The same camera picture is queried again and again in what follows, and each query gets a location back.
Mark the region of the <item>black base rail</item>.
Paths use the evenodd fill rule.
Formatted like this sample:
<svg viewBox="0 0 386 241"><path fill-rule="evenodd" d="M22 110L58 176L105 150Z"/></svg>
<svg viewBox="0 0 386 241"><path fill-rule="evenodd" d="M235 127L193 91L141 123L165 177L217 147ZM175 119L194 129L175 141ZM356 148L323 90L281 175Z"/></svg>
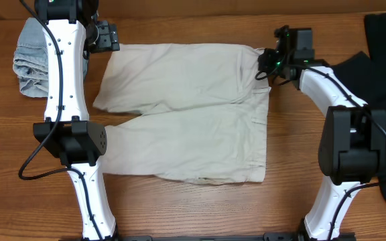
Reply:
<svg viewBox="0 0 386 241"><path fill-rule="evenodd" d="M314 240L301 232L268 232L258 236L180 236L152 237L126 236L122 241L308 241Z"/></svg>

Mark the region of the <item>beige khaki shorts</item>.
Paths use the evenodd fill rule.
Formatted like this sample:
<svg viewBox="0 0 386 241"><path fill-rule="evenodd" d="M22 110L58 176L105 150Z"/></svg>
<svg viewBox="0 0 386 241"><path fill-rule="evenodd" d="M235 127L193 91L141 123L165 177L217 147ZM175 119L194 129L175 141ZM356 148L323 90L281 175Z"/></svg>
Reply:
<svg viewBox="0 0 386 241"><path fill-rule="evenodd" d="M197 184L265 179L270 86L262 49L237 44L123 44L94 107L109 125L103 171Z"/></svg>

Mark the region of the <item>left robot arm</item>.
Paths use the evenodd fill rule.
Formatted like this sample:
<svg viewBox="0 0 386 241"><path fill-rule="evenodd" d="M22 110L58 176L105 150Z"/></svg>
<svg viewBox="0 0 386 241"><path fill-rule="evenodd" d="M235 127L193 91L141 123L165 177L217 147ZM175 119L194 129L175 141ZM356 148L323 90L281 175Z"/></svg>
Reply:
<svg viewBox="0 0 386 241"><path fill-rule="evenodd" d="M107 150L102 124L90 121L84 96L83 61L120 49L117 27L99 21L98 1L35 1L43 27L49 92L44 121L33 125L38 150L60 160L73 182L82 216L82 240L119 240L99 157Z"/></svg>

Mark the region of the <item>folded light blue jeans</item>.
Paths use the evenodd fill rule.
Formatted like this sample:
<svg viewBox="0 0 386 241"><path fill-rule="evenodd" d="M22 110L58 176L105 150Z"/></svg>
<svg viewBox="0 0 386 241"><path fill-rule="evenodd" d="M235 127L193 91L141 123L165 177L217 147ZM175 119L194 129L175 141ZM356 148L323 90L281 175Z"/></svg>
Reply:
<svg viewBox="0 0 386 241"><path fill-rule="evenodd" d="M88 60L83 58L86 29L81 23L51 20L48 23L61 55L63 82L81 79L87 73ZM46 98L49 93L48 61L56 60L52 40L39 21L27 19L17 41L13 57L13 71L19 79L19 91L28 97Z"/></svg>

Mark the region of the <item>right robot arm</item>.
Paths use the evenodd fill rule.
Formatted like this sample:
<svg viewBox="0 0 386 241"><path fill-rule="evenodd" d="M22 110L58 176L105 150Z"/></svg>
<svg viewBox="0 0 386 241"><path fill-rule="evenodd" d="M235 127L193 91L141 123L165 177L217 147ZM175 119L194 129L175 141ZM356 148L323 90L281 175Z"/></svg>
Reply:
<svg viewBox="0 0 386 241"><path fill-rule="evenodd" d="M291 82L325 117L318 148L323 180L312 209L295 232L270 232L264 240L356 241L341 223L362 189L377 187L386 153L386 112L355 96L325 60L317 60L310 28L282 26L274 31L277 46L258 58L256 80L270 76Z"/></svg>

